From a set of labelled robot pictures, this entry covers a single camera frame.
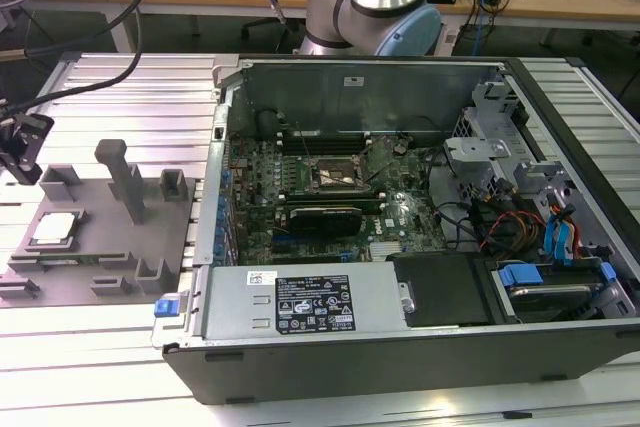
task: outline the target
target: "warning label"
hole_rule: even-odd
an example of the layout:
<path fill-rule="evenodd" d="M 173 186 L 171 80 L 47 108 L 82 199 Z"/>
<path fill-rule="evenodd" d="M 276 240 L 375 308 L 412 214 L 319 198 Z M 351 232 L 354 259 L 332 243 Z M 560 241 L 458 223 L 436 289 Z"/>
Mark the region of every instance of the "warning label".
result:
<path fill-rule="evenodd" d="M 276 279 L 276 330 L 281 334 L 356 330 L 349 277 Z"/>

